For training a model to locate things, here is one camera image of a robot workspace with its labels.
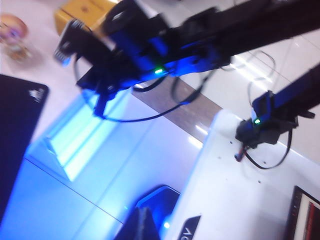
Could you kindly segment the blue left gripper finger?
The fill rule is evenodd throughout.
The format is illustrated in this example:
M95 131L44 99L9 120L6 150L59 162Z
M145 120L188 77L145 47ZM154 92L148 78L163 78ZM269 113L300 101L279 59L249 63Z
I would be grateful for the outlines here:
M151 210L148 207L137 207L129 215L114 240L160 240Z

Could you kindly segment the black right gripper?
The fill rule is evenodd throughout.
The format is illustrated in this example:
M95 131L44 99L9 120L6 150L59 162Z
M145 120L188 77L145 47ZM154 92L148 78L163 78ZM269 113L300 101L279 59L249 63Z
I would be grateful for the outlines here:
M103 118L107 103L112 101L119 91L141 82L140 71L122 51L110 50L92 33L77 32L76 44L76 55L92 64L76 84L82 89L96 91L98 99L93 113Z

